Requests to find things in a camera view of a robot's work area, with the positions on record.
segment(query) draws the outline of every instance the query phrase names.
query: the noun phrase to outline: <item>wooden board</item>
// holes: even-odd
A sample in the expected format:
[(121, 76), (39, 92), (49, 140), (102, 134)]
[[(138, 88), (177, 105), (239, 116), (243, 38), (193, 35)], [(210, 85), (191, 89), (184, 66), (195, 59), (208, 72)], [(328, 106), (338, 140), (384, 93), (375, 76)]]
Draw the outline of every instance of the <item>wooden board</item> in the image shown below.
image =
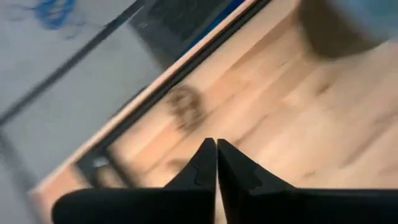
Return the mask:
[[(166, 96), (113, 144), (141, 185), (165, 185), (213, 137), (297, 187), (398, 187), (398, 45), (317, 59), (297, 23), (297, 3), (271, 2), (180, 83), (200, 93), (199, 127), (178, 129)], [(59, 196), (88, 187), (71, 163), (150, 88), (32, 191), (47, 218)]]

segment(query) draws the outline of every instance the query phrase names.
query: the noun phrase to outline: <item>laptop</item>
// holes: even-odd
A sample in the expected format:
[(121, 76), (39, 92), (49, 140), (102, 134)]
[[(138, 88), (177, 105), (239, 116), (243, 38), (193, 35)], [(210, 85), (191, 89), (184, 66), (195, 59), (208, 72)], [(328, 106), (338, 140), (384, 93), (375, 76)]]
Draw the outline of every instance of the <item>laptop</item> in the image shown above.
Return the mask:
[(244, 0), (147, 0), (130, 20), (133, 31), (168, 67)]

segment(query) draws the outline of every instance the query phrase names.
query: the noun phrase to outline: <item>laptop keyboard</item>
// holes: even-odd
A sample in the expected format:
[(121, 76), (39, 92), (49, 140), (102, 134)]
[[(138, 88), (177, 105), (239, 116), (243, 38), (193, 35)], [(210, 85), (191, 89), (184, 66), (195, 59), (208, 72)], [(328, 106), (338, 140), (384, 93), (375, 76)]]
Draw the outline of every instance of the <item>laptop keyboard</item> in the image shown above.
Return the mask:
[(182, 41), (191, 37), (226, 0), (158, 0), (149, 16), (160, 21)]

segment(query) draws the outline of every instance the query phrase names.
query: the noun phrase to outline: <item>black cable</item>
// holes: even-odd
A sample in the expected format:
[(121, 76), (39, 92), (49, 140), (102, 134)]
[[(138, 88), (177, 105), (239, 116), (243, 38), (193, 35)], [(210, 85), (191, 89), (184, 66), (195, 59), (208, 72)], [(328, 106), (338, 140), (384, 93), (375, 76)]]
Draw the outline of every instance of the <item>black cable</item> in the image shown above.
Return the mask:
[(30, 92), (25, 94), (17, 103), (13, 104), (4, 114), (0, 116), (0, 126), (12, 120), (26, 106), (35, 101), (45, 90), (63, 78), (75, 65), (84, 59), (94, 48), (102, 41), (108, 38), (117, 28), (125, 23), (131, 16), (142, 8), (142, 3), (135, 2), (122, 12), (117, 18), (111, 21), (104, 29), (92, 38), (83, 48), (81, 48), (74, 56), (67, 60), (63, 65), (58, 67), (44, 81), (33, 87)]

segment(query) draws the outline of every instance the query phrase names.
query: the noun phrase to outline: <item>hardwood floor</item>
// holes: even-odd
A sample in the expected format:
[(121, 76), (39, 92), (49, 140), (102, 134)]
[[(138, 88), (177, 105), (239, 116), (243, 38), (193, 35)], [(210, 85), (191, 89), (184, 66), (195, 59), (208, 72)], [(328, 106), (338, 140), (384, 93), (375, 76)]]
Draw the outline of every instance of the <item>hardwood floor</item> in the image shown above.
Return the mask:
[[(295, 14), (286, 15), (239, 57), (226, 56), (227, 42), (224, 56), (216, 52), (181, 82), (200, 93), (199, 127), (178, 129), (166, 96), (113, 144), (141, 185), (165, 185), (213, 137), (297, 187), (398, 187), (398, 44), (322, 60)], [(64, 170), (35, 192), (46, 198), (47, 211), (61, 192), (86, 187), (80, 181), (46, 196), (75, 173)]]

